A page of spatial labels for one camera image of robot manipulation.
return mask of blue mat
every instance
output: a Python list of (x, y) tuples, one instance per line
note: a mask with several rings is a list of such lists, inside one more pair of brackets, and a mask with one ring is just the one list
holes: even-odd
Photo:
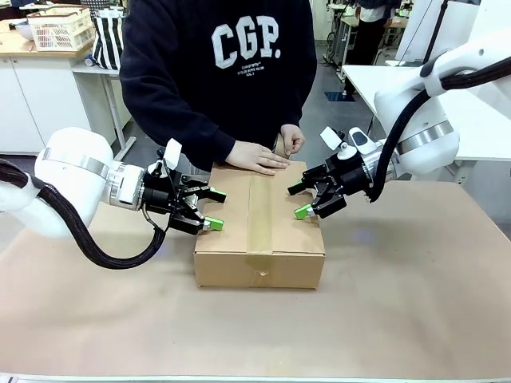
[(355, 102), (353, 96), (343, 96), (343, 92), (325, 92), (325, 96), (331, 102)]

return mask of human hand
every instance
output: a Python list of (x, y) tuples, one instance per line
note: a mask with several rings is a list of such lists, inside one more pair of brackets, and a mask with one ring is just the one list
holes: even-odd
[(225, 162), (237, 168), (253, 170), (267, 176), (275, 175), (275, 170), (270, 168), (285, 169), (291, 163), (273, 154), (264, 146), (244, 141), (236, 141)]
[(305, 145), (305, 137), (302, 130), (293, 124), (285, 124), (280, 128), (280, 134), (284, 137), (284, 150), (286, 156), (296, 154)]

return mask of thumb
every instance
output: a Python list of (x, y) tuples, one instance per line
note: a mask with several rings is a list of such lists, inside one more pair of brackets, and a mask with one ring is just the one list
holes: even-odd
[(293, 151), (293, 135), (285, 134), (284, 136), (284, 151), (286, 156), (290, 156)]

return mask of black pole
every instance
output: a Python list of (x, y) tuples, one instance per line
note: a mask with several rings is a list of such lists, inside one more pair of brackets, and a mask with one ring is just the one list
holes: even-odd
[(428, 50), (426, 51), (426, 55), (424, 57), (424, 61), (422, 64), (427, 63), (431, 58), (431, 52), (433, 52), (434, 44), (437, 42), (438, 32), (440, 31), (440, 27), (442, 26), (442, 22), (444, 20), (444, 16), (446, 15), (447, 6), (449, 5), (449, 0), (444, 0), (442, 6), (440, 7), (440, 14), (438, 15), (437, 25), (434, 26), (433, 36), (431, 36), (430, 44), (428, 45)]

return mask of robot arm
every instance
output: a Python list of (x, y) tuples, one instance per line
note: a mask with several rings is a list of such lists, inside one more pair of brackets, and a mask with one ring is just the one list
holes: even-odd
[[(160, 248), (169, 228), (197, 235), (222, 230), (223, 222), (202, 216), (199, 199), (223, 203), (224, 193), (207, 183), (182, 176), (174, 169), (180, 144), (171, 140), (148, 170), (113, 160), (105, 138), (79, 128), (54, 133), (35, 163), (35, 177), (0, 160), (0, 211), (7, 211), (27, 227), (50, 238), (73, 236), (84, 254), (98, 266), (127, 269), (140, 266)], [(148, 248), (130, 259), (114, 259), (90, 236), (90, 225), (100, 202), (133, 211), (142, 210), (154, 227)], [(169, 215), (158, 227), (149, 212)]]
[(511, 99), (511, 48), (501, 44), (510, 38), (511, 30), (505, 30), (470, 42), (405, 72), (391, 87), (380, 90), (374, 102), (386, 140), (373, 142), (353, 128), (350, 146), (342, 133), (325, 129), (323, 140), (332, 150), (340, 150), (324, 165), (303, 173), (302, 180), (289, 188), (292, 195), (307, 188), (317, 191), (313, 204), (298, 209), (296, 217), (328, 217), (346, 207), (345, 195), (360, 191), (374, 202), (385, 182), (403, 173), (423, 175), (452, 164), (460, 137), (438, 96), (495, 81)]

